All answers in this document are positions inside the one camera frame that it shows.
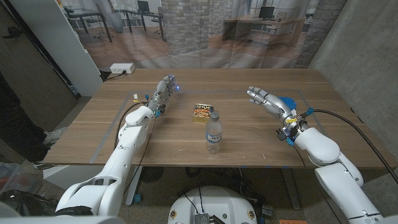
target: plastic bottle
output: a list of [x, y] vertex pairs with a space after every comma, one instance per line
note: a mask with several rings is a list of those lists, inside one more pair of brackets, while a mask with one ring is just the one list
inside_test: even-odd
[[217, 112], [211, 112], [210, 120], [206, 124], [206, 148], [211, 153], [217, 153], [220, 150], [221, 140], [223, 138], [223, 126]]

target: bottle cap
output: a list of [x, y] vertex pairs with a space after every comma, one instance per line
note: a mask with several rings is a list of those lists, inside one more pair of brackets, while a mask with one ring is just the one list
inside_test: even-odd
[[218, 118], [220, 118], [219, 116], [218, 116], [218, 113], [217, 112], [211, 112], [211, 114], [210, 114], [210, 119], [212, 120], [212, 121], [216, 121], [216, 120], [218, 120]]

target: printed backdrop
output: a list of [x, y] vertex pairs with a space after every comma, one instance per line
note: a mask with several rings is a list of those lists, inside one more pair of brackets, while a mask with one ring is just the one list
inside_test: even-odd
[[[97, 67], [108, 70], [129, 62], [137, 68], [292, 68], [318, 1], [147, 0], [144, 16], [131, 13], [137, 0], [58, 3]], [[259, 18], [261, 7], [271, 9], [272, 20]], [[102, 13], [104, 21], [87, 12]]]

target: wooden table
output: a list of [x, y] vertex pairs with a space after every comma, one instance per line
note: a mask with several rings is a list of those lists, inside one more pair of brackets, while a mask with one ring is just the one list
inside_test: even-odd
[[[261, 106], [249, 102], [249, 86], [292, 97], [299, 114], [312, 106], [348, 118], [368, 135], [392, 167], [397, 165], [322, 75], [308, 69], [137, 69], [132, 75], [105, 82], [45, 160], [51, 164], [105, 164], [113, 151], [119, 116], [133, 104], [132, 95], [137, 93], [139, 100], [145, 100], [144, 95], [152, 96], [158, 82], [171, 73], [181, 90], [174, 93], [165, 114], [156, 119], [143, 166], [302, 168], [296, 151], [276, 136], [275, 130], [282, 125]], [[192, 122], [196, 103], [211, 104], [220, 114], [223, 145], [218, 154], [205, 148], [205, 125]], [[319, 113], [307, 121], [335, 140], [359, 168], [383, 168], [348, 124]], [[134, 165], [145, 146], [137, 151]], [[299, 151], [305, 164], [313, 167], [307, 153]]]
[[[223, 40], [230, 39], [231, 38], [230, 36], [232, 36], [233, 37], [232, 39], [234, 39], [237, 37], [248, 35], [252, 29], [252, 26], [250, 25], [253, 24], [267, 24], [267, 25], [277, 26], [278, 28], [294, 24], [294, 28], [289, 40], [289, 47], [291, 47], [297, 44], [297, 42], [299, 41], [300, 33], [301, 30], [303, 29], [304, 22], [305, 22], [305, 17], [282, 20], [280, 22], [273, 20], [262, 20], [261, 18], [258, 18], [258, 16], [254, 17], [253, 15], [246, 15], [232, 19], [225, 19], [223, 26], [224, 29]], [[244, 24], [244, 25], [241, 28], [238, 28], [238, 24]]]

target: person's leg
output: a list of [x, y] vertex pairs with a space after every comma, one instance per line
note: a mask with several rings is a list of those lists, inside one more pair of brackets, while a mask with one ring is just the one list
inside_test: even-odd
[[20, 106], [0, 110], [0, 139], [28, 161], [42, 161], [50, 149], [43, 144], [47, 137], [43, 129]]

